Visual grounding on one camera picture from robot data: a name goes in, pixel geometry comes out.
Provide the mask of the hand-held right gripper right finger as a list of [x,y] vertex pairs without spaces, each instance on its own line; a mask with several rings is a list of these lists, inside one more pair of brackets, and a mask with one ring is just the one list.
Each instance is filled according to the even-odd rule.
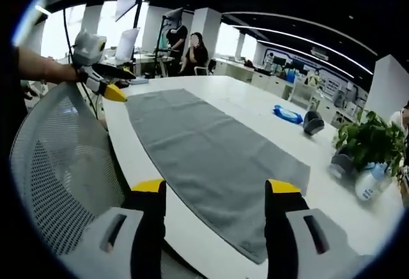
[[284,181],[265,183],[265,239],[269,278],[354,278],[367,264],[346,232]]

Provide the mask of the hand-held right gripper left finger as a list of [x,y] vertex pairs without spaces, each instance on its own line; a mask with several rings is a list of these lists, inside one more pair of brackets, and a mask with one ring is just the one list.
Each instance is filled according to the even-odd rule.
[[160,278],[165,236],[166,182],[138,183],[122,207],[112,207],[85,229],[68,255],[76,278]]

